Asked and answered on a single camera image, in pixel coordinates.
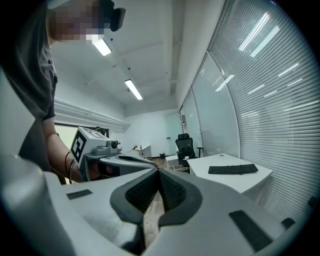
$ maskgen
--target keyboard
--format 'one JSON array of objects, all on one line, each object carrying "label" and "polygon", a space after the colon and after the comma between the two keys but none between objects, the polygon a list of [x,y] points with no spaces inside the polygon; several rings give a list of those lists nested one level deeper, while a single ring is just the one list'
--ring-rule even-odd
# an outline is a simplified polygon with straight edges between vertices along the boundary
[{"label": "keyboard", "polygon": [[209,174],[252,174],[258,168],[252,164],[230,165],[230,166],[210,166]]}]

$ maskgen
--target black mesh pad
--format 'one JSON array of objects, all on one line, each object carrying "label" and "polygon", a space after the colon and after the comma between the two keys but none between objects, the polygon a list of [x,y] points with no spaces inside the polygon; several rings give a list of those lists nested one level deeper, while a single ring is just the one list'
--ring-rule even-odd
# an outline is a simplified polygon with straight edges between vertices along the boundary
[{"label": "black mesh pad", "polygon": [[159,227],[187,222],[202,203],[202,195],[196,186],[164,169],[154,169],[116,188],[110,204],[123,221],[142,225],[144,213],[157,191],[162,196],[165,210],[159,219]]}]

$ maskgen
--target gray t-shirt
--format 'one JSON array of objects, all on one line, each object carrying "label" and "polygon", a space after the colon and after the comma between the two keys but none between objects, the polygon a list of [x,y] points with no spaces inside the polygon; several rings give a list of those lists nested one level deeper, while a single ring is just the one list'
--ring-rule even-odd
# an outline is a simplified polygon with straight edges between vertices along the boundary
[{"label": "gray t-shirt", "polygon": [[41,122],[55,116],[58,82],[46,33],[47,3],[43,3],[19,32],[3,63],[4,72],[18,97],[35,117],[19,155],[50,171]]}]

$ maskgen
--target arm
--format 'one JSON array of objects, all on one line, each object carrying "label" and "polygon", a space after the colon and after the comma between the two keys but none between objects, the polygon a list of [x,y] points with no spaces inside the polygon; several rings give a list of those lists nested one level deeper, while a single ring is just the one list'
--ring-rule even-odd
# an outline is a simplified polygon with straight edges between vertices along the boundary
[{"label": "arm", "polygon": [[[55,129],[54,118],[49,118],[42,121],[42,130],[46,143],[46,152],[49,159],[51,168],[56,170],[62,176],[69,177],[69,167],[72,161],[72,156],[69,154],[66,158],[69,149],[63,143],[61,138],[57,135]],[[100,175],[97,165],[90,167],[90,178],[96,179]],[[73,170],[71,174],[72,180],[75,182],[82,182],[79,174],[79,169],[76,164],[73,165]]]}]

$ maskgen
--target white machine housing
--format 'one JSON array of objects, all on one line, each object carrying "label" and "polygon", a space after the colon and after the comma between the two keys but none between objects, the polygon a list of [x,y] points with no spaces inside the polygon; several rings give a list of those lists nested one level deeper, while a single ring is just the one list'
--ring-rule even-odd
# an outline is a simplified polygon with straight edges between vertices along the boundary
[{"label": "white machine housing", "polygon": [[109,154],[119,153],[117,141],[110,140],[108,137],[95,130],[79,126],[74,136],[70,152],[76,163],[81,168],[84,162],[84,155],[93,152],[98,146],[109,148]]}]

